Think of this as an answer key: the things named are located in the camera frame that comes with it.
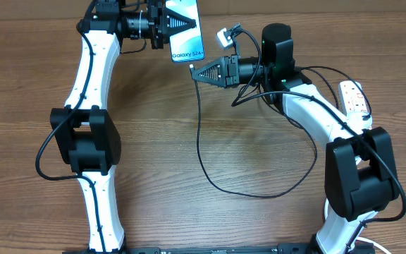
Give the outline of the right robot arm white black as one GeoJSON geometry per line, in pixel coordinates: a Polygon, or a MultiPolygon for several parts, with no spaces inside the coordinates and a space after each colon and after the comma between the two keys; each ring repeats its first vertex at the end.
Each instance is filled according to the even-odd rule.
{"type": "Polygon", "coordinates": [[[372,127],[369,112],[347,113],[325,100],[296,66],[293,45],[290,26],[272,23],[255,42],[256,57],[234,53],[192,68],[191,76],[222,88],[258,87],[258,97],[325,149],[324,225],[308,243],[280,243],[278,253],[373,253],[371,243],[357,243],[359,235],[389,202],[405,199],[390,136],[372,127]]]}

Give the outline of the Samsung Galaxy smartphone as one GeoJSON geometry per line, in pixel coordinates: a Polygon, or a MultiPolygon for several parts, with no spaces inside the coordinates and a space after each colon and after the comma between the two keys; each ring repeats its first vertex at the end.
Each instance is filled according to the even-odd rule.
{"type": "Polygon", "coordinates": [[[174,62],[199,61],[205,57],[197,0],[166,1],[166,8],[196,20],[197,27],[170,36],[171,59],[174,62]]]}

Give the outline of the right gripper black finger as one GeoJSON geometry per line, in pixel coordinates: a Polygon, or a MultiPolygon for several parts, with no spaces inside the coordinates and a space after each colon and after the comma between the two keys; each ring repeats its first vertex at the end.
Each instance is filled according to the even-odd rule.
{"type": "Polygon", "coordinates": [[[200,68],[191,70],[193,78],[222,78],[223,77],[223,57],[211,61],[200,68]]]}
{"type": "Polygon", "coordinates": [[[205,77],[198,77],[196,78],[197,82],[201,82],[201,83],[206,83],[206,84],[210,84],[216,87],[221,87],[221,88],[226,88],[226,82],[224,81],[224,79],[219,80],[219,79],[211,79],[211,78],[205,78],[205,77]]]}

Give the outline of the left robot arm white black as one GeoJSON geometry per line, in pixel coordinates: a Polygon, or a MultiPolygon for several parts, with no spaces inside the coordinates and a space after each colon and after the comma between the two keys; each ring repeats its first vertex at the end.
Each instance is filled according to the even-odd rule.
{"type": "Polygon", "coordinates": [[[62,160],[79,182],[90,226],[85,253],[128,253],[118,215],[115,175],[121,137],[108,110],[109,86],[123,40],[143,40],[152,49],[169,44],[175,62],[204,50],[196,1],[91,1],[77,31],[82,38],[80,65],[72,91],[50,113],[51,134],[62,160]]]}

